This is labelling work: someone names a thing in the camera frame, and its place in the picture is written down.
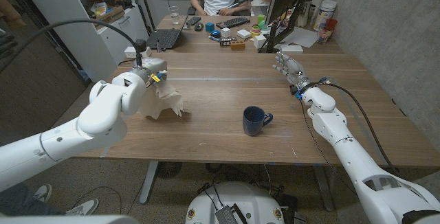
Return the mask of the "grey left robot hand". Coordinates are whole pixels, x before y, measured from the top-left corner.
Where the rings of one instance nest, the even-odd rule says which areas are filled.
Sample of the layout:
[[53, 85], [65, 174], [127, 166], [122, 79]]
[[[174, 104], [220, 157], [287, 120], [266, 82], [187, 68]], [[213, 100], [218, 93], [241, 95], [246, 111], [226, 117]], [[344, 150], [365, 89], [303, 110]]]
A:
[[142, 67], [135, 66], [132, 72], [138, 75], [145, 83], [149, 76], [162, 70], [167, 70], [167, 62], [161, 58], [143, 58]]

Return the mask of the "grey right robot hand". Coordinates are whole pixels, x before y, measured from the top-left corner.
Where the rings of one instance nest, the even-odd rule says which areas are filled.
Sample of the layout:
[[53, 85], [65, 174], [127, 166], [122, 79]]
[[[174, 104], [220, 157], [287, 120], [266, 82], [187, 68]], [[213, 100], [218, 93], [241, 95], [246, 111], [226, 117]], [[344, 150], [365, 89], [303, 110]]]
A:
[[297, 92], [302, 95], [311, 84], [310, 79], [304, 72], [303, 66], [298, 61], [281, 52], [276, 53], [276, 61], [280, 64], [280, 67], [276, 65], [272, 65], [272, 67], [286, 76], [290, 85], [295, 86]]

